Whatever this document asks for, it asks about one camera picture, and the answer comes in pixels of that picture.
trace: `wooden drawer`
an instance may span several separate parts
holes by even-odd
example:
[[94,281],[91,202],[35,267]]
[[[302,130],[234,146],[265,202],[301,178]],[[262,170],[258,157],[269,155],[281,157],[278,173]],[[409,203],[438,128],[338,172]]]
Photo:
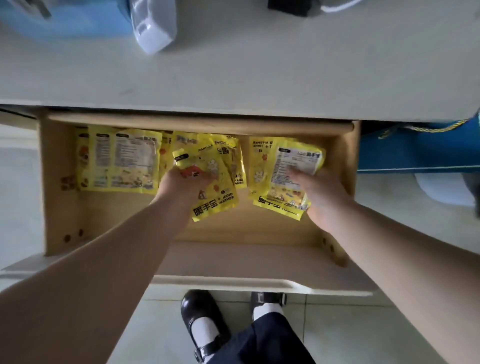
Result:
[[[299,138],[327,150],[325,165],[355,190],[360,123],[193,116],[50,113],[39,120],[46,255],[92,240],[147,206],[151,195],[77,191],[75,126],[101,124],[152,130],[237,135],[248,170],[248,135]],[[192,222],[172,244],[154,283],[203,289],[369,295],[375,284],[338,243],[308,218],[254,206],[247,189],[239,206]]]

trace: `black leather shoe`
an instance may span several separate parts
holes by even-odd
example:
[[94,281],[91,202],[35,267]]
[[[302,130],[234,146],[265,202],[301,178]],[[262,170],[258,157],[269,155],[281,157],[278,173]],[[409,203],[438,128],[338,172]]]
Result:
[[[209,291],[190,290],[181,301],[181,317],[187,327],[188,333],[195,344],[195,359],[199,363],[203,363],[205,357],[215,354],[228,340],[231,338],[223,316]],[[198,347],[192,335],[192,324],[200,317],[208,317],[215,324],[219,334],[210,343],[205,346]]]
[[253,322],[253,309],[262,306],[264,303],[278,303],[280,306],[287,304],[287,295],[285,293],[275,292],[252,292],[250,296],[250,313],[252,314]]

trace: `white cord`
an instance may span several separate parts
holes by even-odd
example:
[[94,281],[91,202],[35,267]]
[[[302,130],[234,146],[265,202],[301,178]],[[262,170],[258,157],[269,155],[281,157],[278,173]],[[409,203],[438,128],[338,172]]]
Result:
[[345,10],[345,9],[348,9],[348,8],[352,7],[353,5],[357,5],[360,1],[362,1],[362,0],[352,0],[352,1],[346,2],[345,4],[338,5],[338,6],[322,5],[320,7],[320,10],[323,11],[323,12],[340,12],[342,10]]

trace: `dark blue pants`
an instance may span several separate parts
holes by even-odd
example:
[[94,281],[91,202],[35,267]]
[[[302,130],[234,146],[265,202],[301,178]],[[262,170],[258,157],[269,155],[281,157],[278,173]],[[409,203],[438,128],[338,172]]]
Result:
[[234,335],[208,364],[315,364],[287,319],[271,312]]

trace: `person's left arm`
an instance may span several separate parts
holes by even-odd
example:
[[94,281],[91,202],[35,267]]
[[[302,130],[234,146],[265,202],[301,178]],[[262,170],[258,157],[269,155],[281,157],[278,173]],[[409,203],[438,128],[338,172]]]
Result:
[[4,363],[106,363],[169,244],[213,177],[162,179],[152,203],[0,293]]

